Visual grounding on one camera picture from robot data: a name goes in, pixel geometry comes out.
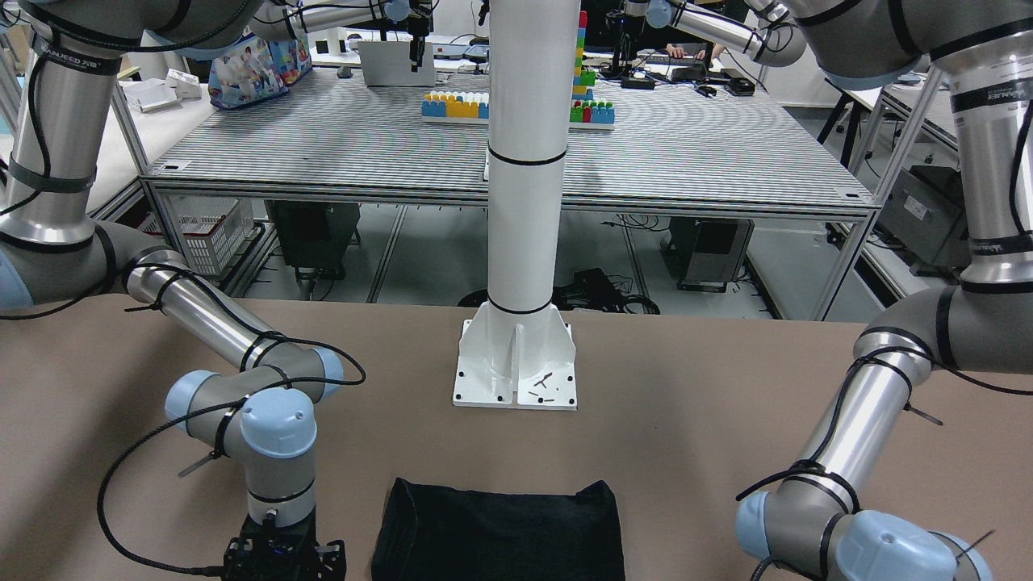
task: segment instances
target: person's hand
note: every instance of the person's hand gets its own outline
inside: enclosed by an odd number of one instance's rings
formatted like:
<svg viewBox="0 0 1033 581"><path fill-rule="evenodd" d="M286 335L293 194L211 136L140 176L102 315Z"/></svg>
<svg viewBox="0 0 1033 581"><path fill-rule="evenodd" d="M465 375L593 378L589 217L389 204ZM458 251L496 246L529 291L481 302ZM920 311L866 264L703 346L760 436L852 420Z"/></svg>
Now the person's hand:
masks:
<svg viewBox="0 0 1033 581"><path fill-rule="evenodd" d="M676 47L674 44L667 44L666 47L664 47L663 50L667 52L667 56L668 57L676 58L676 59L684 59L685 58L685 49L683 49L681 47Z"/></svg>

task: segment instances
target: gray floor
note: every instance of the gray floor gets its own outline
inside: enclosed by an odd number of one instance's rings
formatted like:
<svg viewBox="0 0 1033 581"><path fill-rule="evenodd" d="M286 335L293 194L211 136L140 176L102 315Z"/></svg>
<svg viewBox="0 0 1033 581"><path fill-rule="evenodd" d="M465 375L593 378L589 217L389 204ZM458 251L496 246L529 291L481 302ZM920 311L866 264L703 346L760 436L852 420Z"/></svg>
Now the gray floor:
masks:
<svg viewBox="0 0 1033 581"><path fill-rule="evenodd" d="M827 110L792 110L801 124L817 134ZM883 123L871 169L858 179L874 190L888 159L895 124ZM843 135L834 132L825 147L839 156ZM910 163L920 163L935 150L916 144ZM938 164L957 160L935 159ZM604 225L612 214L564 212L561 217L556 284L566 284L573 273L601 268L626 294L650 297L664 314L768 318L771 313L751 283L732 283L720 294L679 290L677 277L661 255L665 232L629 231ZM660 227L666 218L661 218ZM358 224L362 243L348 248L343 280L299 283L293 269L274 251L246 294L251 298L381 302L417 305L456 305L468 293L483 288L487 280L488 218L483 210L427 206L364 205ZM748 255L764 285L787 318L807 318L836 259L825 242L824 224L761 220ZM390 245L393 237L395 244ZM855 276L848 280L831 319L867 322L881 305Z"/></svg>

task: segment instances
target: white label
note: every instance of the white label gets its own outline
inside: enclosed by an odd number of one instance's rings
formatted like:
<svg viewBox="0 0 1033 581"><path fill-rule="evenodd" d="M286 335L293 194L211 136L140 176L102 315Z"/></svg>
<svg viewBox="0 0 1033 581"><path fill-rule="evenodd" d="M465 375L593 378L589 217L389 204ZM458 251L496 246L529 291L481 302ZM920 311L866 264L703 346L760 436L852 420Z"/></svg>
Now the white label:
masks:
<svg viewBox="0 0 1033 581"><path fill-rule="evenodd" d="M929 213L929 208L926 208L921 202L918 202L910 195L907 196L907 201L904 203L904 209L911 212L911 215L919 220L925 220L926 214Z"/></svg>

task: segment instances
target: brown table surface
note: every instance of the brown table surface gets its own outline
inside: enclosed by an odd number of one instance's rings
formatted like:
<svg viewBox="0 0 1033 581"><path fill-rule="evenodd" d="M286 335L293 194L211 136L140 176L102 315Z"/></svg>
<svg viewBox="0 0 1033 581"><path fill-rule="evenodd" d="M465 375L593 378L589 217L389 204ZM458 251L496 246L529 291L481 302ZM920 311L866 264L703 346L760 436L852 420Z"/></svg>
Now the brown table surface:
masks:
<svg viewBox="0 0 1033 581"><path fill-rule="evenodd" d="M602 479L620 508L628 579L744 580L732 496L787 467L850 362L843 324L568 313L577 344L576 412L453 407L460 326L439 307L247 301L288 335L356 356L367 385L316 408L319 538L343 538L349 579L369 578L395 477L460 489L573 493ZM177 579L109 548L94 512L99 481L164 421L169 386L231 367L124 297L31 323L0 323L0 579ZM1030 389L1030 377L989 375ZM867 508L974 540L1001 580L1033 572L1033 401L946 373L900 419ZM116 533L146 556L220 562L246 512L242 470L211 463L179 431L142 449L109 494ZM770 572L764 579L790 579Z"/></svg>

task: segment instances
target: white mounting base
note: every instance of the white mounting base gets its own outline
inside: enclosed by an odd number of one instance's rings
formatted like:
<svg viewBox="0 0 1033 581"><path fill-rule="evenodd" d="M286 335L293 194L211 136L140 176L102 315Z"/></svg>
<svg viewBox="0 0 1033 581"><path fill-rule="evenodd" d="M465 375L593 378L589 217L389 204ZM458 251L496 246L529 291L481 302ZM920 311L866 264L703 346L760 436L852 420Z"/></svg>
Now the white mounting base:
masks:
<svg viewBox="0 0 1033 581"><path fill-rule="evenodd" d="M460 342L452 404L509 409L576 410L577 381L574 374L573 339L570 326L563 323L559 310L555 306L550 307L547 337L534 339L544 340L547 345L545 365L529 377L519 378L521 351L527 340L523 326L518 325L511 335L512 373L509 375L492 368L492 345L487 344L488 341L471 341L473 337L468 336L469 333L480 334L478 331L482 330L477 329L477 326L487 326L488 310L491 308L486 303L473 319L463 323L463 338L467 341Z"/></svg>

